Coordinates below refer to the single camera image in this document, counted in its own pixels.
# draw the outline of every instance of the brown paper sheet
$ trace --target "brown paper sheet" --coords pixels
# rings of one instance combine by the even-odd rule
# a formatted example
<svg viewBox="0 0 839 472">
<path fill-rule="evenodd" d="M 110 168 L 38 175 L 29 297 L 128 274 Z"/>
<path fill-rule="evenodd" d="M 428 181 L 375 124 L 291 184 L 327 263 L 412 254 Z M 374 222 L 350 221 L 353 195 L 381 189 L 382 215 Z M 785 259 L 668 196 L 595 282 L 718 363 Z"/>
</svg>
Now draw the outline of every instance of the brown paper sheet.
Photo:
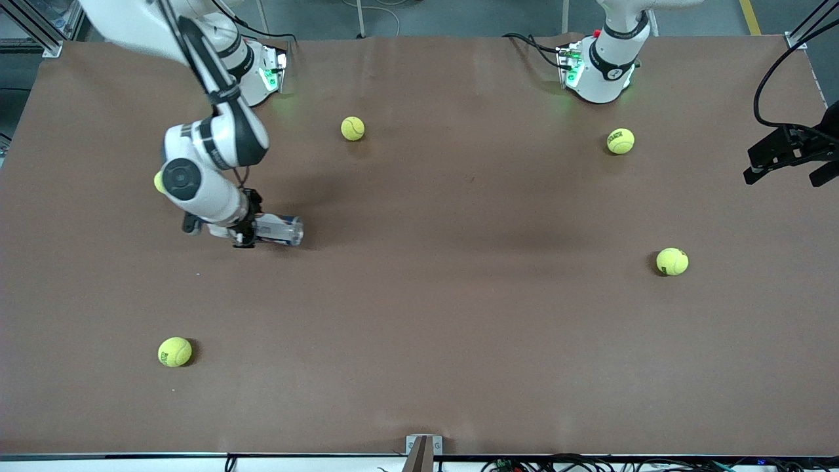
<svg viewBox="0 0 839 472">
<path fill-rule="evenodd" d="M 839 184 L 741 176 L 783 48 L 653 38 L 594 106 L 507 39 L 301 42 L 249 183 L 305 242 L 235 250 L 152 185 L 209 113 L 190 73 L 66 44 L 0 172 L 0 448 L 835 454 Z M 763 109 L 821 118 L 804 54 Z M 193 365 L 156 360 L 175 335 Z"/>
</svg>

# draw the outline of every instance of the yellow tennis ball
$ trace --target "yellow tennis ball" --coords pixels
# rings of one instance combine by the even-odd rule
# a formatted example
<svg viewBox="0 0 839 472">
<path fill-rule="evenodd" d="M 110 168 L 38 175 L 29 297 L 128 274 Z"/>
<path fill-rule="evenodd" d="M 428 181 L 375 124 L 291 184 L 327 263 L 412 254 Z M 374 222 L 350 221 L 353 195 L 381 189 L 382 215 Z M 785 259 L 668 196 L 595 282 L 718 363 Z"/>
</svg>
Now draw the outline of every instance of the yellow tennis ball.
<svg viewBox="0 0 839 472">
<path fill-rule="evenodd" d="M 341 134 L 351 141 L 358 141 L 364 136 L 364 122 L 358 117 L 347 117 L 341 122 Z"/>
<path fill-rule="evenodd" d="M 676 248 L 667 248 L 655 258 L 655 266 L 665 275 L 678 275 L 687 269 L 687 254 Z"/>
<path fill-rule="evenodd" d="M 163 171 L 158 170 L 157 174 L 154 174 L 154 188 L 158 189 L 158 191 L 164 195 L 166 195 L 166 189 L 163 187 Z"/>
<path fill-rule="evenodd" d="M 158 359 L 166 367 L 180 367 L 192 357 L 192 345 L 183 338 L 169 338 L 158 348 Z"/>
<path fill-rule="evenodd" d="M 635 135 L 626 128 L 618 128 L 606 138 L 606 146 L 615 154 L 626 154 L 635 145 Z"/>
</svg>

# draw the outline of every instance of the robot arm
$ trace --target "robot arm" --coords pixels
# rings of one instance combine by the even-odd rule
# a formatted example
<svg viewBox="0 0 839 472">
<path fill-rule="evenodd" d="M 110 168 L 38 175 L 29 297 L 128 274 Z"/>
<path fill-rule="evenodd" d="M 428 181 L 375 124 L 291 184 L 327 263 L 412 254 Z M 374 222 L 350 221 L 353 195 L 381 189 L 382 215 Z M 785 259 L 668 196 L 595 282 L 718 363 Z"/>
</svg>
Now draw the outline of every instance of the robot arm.
<svg viewBox="0 0 839 472">
<path fill-rule="evenodd" d="M 80 0 L 87 17 L 102 35 L 116 45 L 182 64 L 187 58 L 176 43 L 155 1 Z M 222 0 L 216 0 L 229 8 Z M 239 83 L 245 103 L 254 106 L 282 86 L 285 51 L 244 39 L 230 18 L 212 0 L 174 0 L 175 17 L 193 18 L 210 48 L 221 59 L 222 69 Z"/>
<path fill-rule="evenodd" d="M 688 8 L 702 0 L 597 0 L 606 11 L 599 36 L 559 52 L 562 83 L 588 102 L 608 103 L 629 85 L 638 52 L 649 37 L 648 10 Z"/>
<path fill-rule="evenodd" d="M 262 198 L 256 191 L 240 191 L 221 174 L 258 164 L 268 150 L 268 133 L 201 28 L 188 18 L 175 19 L 167 3 L 163 0 L 161 7 L 171 34 L 204 87 L 213 114 L 166 131 L 162 192 L 186 211 L 188 233 L 197 233 L 207 223 L 213 235 L 232 237 L 236 247 L 253 247 L 258 240 L 298 245 L 303 237 L 298 218 L 262 213 Z"/>
</svg>

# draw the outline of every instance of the cable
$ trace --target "cable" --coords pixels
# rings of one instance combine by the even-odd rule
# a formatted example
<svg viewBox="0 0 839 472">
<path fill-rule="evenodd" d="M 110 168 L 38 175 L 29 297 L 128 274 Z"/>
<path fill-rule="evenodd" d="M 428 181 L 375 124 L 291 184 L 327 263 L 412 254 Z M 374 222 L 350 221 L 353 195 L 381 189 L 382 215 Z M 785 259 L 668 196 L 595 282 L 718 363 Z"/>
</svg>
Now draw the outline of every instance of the cable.
<svg viewBox="0 0 839 472">
<path fill-rule="evenodd" d="M 224 461 L 224 472 L 233 472 L 236 468 L 236 460 L 238 457 L 235 454 L 228 454 L 227 460 Z"/>
<path fill-rule="evenodd" d="M 178 16 L 175 14 L 175 9 L 172 8 L 172 3 L 170 3 L 169 0 L 161 0 L 161 2 L 159 2 L 159 6 L 160 12 L 166 19 L 166 23 L 169 25 L 172 35 L 175 37 L 175 43 L 177 43 L 180 48 L 180 52 L 183 53 L 186 59 L 186 63 L 189 65 L 192 73 L 195 74 L 195 78 L 201 83 L 201 86 L 204 87 L 204 92 L 206 93 L 207 90 L 204 86 L 204 82 L 201 80 L 201 73 L 199 72 L 198 66 L 195 65 L 195 60 L 192 58 L 190 48 L 186 45 L 186 39 L 178 28 Z"/>
<path fill-rule="evenodd" d="M 686 472 L 719 472 L 718 469 L 712 468 L 708 464 L 688 464 L 686 462 L 675 460 L 675 459 L 665 459 L 665 458 L 650 458 L 638 463 L 638 466 L 635 467 L 636 472 L 642 472 L 642 468 L 646 464 L 671 464 L 677 465 L 679 467 L 670 467 L 668 469 L 662 469 L 660 472 L 676 472 L 676 471 L 686 471 Z"/>
<path fill-rule="evenodd" d="M 347 0 L 341 0 L 341 1 L 344 2 L 345 5 L 349 5 L 350 7 L 357 8 L 357 5 L 355 3 L 349 3 Z M 388 10 L 387 8 L 382 8 L 382 7 L 364 7 L 364 6 L 362 6 L 362 10 L 381 10 L 383 12 L 388 12 L 388 13 L 392 14 L 393 18 L 396 20 L 396 36 L 399 36 L 399 29 L 402 26 L 399 23 L 399 17 L 396 16 L 396 13 Z"/>
<path fill-rule="evenodd" d="M 808 29 L 807 29 L 807 30 L 806 30 L 803 34 L 802 34 L 802 36 L 806 36 L 806 35 L 810 34 L 810 31 L 812 31 L 812 30 L 813 30 L 813 28 L 815 28 L 816 26 L 820 25 L 820 24 L 821 24 L 821 22 L 822 22 L 822 21 L 824 21 L 824 20 L 825 20 L 825 18 L 827 18 L 827 16 L 828 16 L 828 15 L 830 15 L 831 13 L 833 13 L 833 10 L 835 10 L 835 9 L 836 9 L 836 7 L 839 7 L 839 0 L 837 0 L 837 1 L 836 1 L 836 3 L 833 3 L 833 6 L 832 6 L 832 7 L 830 7 L 830 8 L 828 8 L 828 9 L 827 9 L 827 11 L 825 12 L 825 14 L 821 15 L 821 17 L 820 17 L 819 19 L 817 19 L 817 20 L 816 20 L 816 21 L 815 21 L 815 22 L 814 22 L 814 23 L 813 23 L 813 24 L 812 24 L 812 25 L 811 25 L 811 26 L 810 26 L 810 27 L 809 27 L 809 28 L 808 28 Z"/>
<path fill-rule="evenodd" d="M 793 52 L 798 50 L 798 48 L 801 47 L 802 44 L 806 43 L 807 41 L 810 41 L 811 39 L 815 38 L 819 34 L 824 33 L 828 29 L 833 28 L 837 24 L 839 24 L 839 18 L 831 21 L 830 23 L 826 24 L 825 26 L 822 26 L 821 28 L 817 29 L 813 33 L 806 35 L 804 38 L 801 38 L 801 40 L 799 40 L 799 42 L 795 43 L 792 47 L 787 49 L 774 62 L 774 64 L 772 64 L 772 66 L 769 67 L 769 70 L 766 72 L 766 75 L 763 76 L 763 80 L 760 81 L 760 84 L 758 85 L 758 89 L 754 92 L 754 99 L 753 99 L 753 102 L 752 102 L 754 119 L 758 120 L 758 123 L 762 124 L 763 126 L 769 126 L 770 128 L 783 128 L 784 126 L 790 126 L 792 128 L 796 128 L 798 130 L 804 130 L 804 131 L 807 131 L 811 134 L 815 134 L 816 136 L 827 139 L 828 141 L 832 142 L 833 144 L 839 145 L 839 139 L 838 138 L 833 137 L 833 136 L 829 136 L 827 134 L 824 134 L 821 131 L 819 131 L 818 129 L 813 129 L 813 128 L 810 128 L 809 126 L 805 126 L 803 124 L 775 123 L 775 122 L 765 120 L 765 119 L 763 119 L 762 116 L 760 116 L 760 95 L 763 93 L 763 88 L 766 87 L 766 82 L 769 81 L 769 78 L 772 76 L 772 74 L 775 72 L 775 70 L 777 70 L 778 67 L 781 65 L 781 63 L 784 62 L 784 59 L 786 59 L 787 57 L 789 57 L 789 55 L 791 55 Z"/>
<path fill-rule="evenodd" d="M 579 454 L 554 454 L 550 457 L 555 462 L 562 461 L 571 463 L 570 467 L 565 468 L 565 472 L 577 466 L 588 469 L 588 465 L 593 466 L 597 472 L 606 472 L 606 470 L 601 466 L 601 464 L 605 464 L 609 468 L 609 472 L 615 472 L 615 469 L 612 467 L 611 464 L 609 464 L 607 461 L 603 459 L 600 459 L 597 456 L 583 456 Z"/>
<path fill-rule="evenodd" d="M 239 181 L 239 188 L 245 188 L 245 184 L 248 182 L 248 177 L 251 176 L 251 166 L 245 167 L 245 176 L 241 177 L 239 175 L 239 169 L 233 168 L 233 175 L 236 176 L 236 180 Z"/>
<path fill-rule="evenodd" d="M 816 15 L 816 13 L 818 13 L 819 10 L 821 10 L 821 8 L 824 7 L 825 5 L 827 5 L 827 3 L 830 2 L 830 1 L 831 0 L 823 0 L 819 4 L 819 6 L 816 7 L 816 9 L 814 9 L 812 12 L 810 12 L 810 14 L 807 15 L 807 18 L 804 18 L 804 21 L 799 23 L 799 25 L 796 26 L 795 29 L 792 30 L 792 33 L 789 34 L 790 38 L 794 37 L 795 34 L 798 33 L 798 30 L 801 29 L 805 24 L 807 24 L 807 22 L 810 21 L 810 18 L 813 18 Z"/>
<path fill-rule="evenodd" d="M 544 59 L 548 64 L 551 64 L 553 67 L 556 67 L 558 69 L 562 69 L 564 71 L 570 71 L 571 70 L 570 66 L 566 66 L 565 64 L 557 64 L 556 62 L 552 61 L 550 59 L 550 57 L 548 57 L 548 55 L 545 54 L 545 52 L 548 51 L 548 52 L 552 52 L 552 53 L 556 54 L 556 48 L 550 48 L 548 46 L 541 45 L 541 44 L 537 43 L 536 38 L 534 38 L 532 34 L 525 37 L 525 36 L 523 36 L 521 34 L 518 34 L 518 33 L 507 33 L 504 36 L 502 36 L 502 38 L 519 39 L 519 40 L 523 41 L 525 44 L 534 47 L 539 52 L 539 55 L 542 56 L 542 59 Z"/>
<path fill-rule="evenodd" d="M 250 26 L 248 26 L 248 24 L 247 24 L 247 23 L 245 23 L 245 20 L 243 20 L 243 19 L 239 18 L 239 17 L 238 17 L 237 15 L 235 15 L 235 14 L 231 15 L 231 14 L 227 11 L 227 10 L 229 10 L 229 9 L 230 9 L 230 7 L 227 7 L 227 9 L 223 8 L 223 7 L 222 7 L 222 6 L 218 3 L 218 0 L 212 0 L 212 2 L 213 2 L 213 5 L 216 5 L 216 8 L 218 8 L 218 10 L 219 10 L 221 13 L 223 13 L 223 14 L 224 14 L 224 16 L 228 17 L 231 21 L 233 21 L 233 23 L 238 24 L 239 26 L 241 26 L 241 27 L 243 27 L 243 28 L 247 29 L 248 31 L 252 31 L 252 32 L 254 32 L 254 33 L 256 33 L 256 34 L 261 34 L 262 36 L 268 36 L 269 38 L 291 38 L 291 39 L 293 39 L 293 40 L 294 40 L 294 42 L 296 42 L 296 41 L 297 41 L 297 36 L 294 36 L 294 35 L 293 35 L 293 34 L 291 34 L 291 33 L 285 33 L 285 34 L 271 34 L 271 33 L 266 33 L 266 32 L 264 32 L 264 31 L 259 31 L 258 29 L 251 28 Z"/>
</svg>

